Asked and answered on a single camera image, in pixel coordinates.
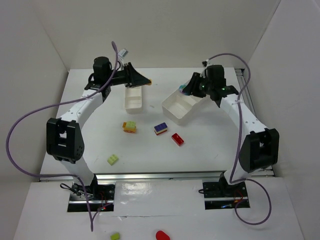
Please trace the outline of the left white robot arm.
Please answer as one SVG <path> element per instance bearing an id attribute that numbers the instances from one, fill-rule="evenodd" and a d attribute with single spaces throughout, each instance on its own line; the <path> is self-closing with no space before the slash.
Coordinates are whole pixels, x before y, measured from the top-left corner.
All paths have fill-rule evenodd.
<path id="1" fill-rule="evenodd" d="M 88 78 L 80 100 L 74 102 L 70 110 L 59 118 L 50 118 L 47 121 L 46 151 L 72 175 L 77 192 L 90 195 L 99 192 L 97 177 L 83 157 L 85 143 L 82 128 L 86 121 L 105 102 L 112 86 L 134 88 L 151 83 L 152 81 L 138 73 L 130 62 L 117 70 L 107 57 L 97 57 L 93 61 L 93 73 Z"/>

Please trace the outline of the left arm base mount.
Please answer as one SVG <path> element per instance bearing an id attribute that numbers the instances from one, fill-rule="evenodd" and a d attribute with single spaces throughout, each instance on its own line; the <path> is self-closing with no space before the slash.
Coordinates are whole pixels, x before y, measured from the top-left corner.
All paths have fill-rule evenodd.
<path id="1" fill-rule="evenodd" d="M 65 183 L 60 184 L 60 188 L 70 192 L 67 212 L 84 213 L 88 211 L 85 193 L 80 190 L 78 185 L 68 186 Z M 96 212 L 113 212 L 115 199 L 115 184 L 99 185 L 97 193 L 88 193 L 88 203 L 90 210 Z"/>

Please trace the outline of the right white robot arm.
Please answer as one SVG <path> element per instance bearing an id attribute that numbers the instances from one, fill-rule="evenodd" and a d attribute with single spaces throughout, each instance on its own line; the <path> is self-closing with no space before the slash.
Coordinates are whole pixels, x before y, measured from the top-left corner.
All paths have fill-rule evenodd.
<path id="1" fill-rule="evenodd" d="M 239 130 L 233 166 L 222 173 L 218 181 L 222 193 L 233 190 L 252 173 L 277 163 L 279 132 L 261 123 L 241 100 L 238 90 L 227 85 L 222 65 L 210 65 L 202 73 L 193 73 L 182 93 L 199 98 L 210 97 Z"/>

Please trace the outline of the orange and green lego stack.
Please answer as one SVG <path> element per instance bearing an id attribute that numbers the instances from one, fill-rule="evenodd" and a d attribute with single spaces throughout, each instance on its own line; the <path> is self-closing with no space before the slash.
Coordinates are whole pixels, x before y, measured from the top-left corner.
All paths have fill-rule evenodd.
<path id="1" fill-rule="evenodd" d="M 122 125 L 123 131 L 126 133 L 136 133 L 137 127 L 136 127 L 136 122 L 135 121 L 127 121 L 124 122 Z"/>

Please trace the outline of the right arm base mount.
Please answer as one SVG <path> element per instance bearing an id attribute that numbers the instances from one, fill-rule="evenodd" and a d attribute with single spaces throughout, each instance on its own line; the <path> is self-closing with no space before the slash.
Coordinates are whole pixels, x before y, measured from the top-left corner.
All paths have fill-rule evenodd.
<path id="1" fill-rule="evenodd" d="M 238 208 L 250 208 L 247 187 L 244 182 L 223 187 L 218 182 L 203 182 L 198 193 L 204 197 L 206 210 L 222 210 Z"/>

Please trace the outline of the cyan lego stack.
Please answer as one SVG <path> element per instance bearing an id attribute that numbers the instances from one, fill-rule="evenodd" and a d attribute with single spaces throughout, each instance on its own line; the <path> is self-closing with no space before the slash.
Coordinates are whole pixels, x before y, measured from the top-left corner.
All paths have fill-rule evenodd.
<path id="1" fill-rule="evenodd" d="M 183 85 L 181 85 L 179 88 L 178 88 L 178 90 L 179 90 L 179 92 L 181 93 L 181 94 L 183 94 L 183 95 L 185 95 L 186 93 L 185 93 L 185 87 L 186 87 L 186 85 L 185 84 L 183 84 Z"/>

